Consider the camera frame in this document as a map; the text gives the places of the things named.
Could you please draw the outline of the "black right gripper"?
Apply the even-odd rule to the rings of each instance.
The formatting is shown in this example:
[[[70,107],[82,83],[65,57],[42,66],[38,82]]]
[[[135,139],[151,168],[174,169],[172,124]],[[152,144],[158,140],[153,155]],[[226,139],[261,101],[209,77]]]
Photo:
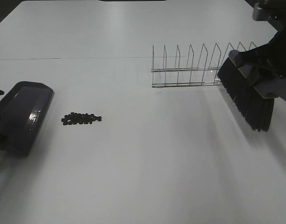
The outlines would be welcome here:
[[[277,30],[270,43],[239,52],[238,67],[250,65],[265,70],[277,70],[286,77],[286,9],[277,10],[270,22]]]

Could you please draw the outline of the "right robot arm grey link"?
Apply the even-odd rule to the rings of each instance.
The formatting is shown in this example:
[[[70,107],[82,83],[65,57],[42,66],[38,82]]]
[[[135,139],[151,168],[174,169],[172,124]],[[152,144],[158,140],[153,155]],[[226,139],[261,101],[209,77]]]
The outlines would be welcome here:
[[[286,18],[286,0],[258,0],[253,7],[255,21],[283,20]]]

